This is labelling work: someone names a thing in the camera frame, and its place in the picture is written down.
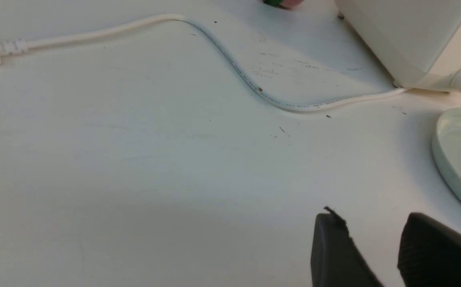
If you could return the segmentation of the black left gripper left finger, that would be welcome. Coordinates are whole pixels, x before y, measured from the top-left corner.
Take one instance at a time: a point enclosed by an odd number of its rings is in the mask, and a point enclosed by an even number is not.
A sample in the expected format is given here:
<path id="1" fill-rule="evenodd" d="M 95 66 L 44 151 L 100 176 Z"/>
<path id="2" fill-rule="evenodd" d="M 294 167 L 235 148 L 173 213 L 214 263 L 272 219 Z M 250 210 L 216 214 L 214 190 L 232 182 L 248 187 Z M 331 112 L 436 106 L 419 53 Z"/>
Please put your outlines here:
<path id="1" fill-rule="evenodd" d="M 350 236 L 346 220 L 327 206 L 325 210 L 315 218 L 313 287 L 382 287 Z"/>

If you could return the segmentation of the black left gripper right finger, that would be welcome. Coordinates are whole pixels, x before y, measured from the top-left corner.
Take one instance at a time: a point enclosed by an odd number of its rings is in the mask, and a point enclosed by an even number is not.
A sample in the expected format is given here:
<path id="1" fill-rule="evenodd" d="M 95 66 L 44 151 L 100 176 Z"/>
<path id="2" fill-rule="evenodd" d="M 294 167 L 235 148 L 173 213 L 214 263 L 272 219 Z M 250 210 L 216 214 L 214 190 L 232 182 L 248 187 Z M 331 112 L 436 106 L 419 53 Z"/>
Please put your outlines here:
<path id="1" fill-rule="evenodd" d="M 398 270 L 407 287 L 461 287 L 461 234 L 420 212 L 409 214 Z"/>

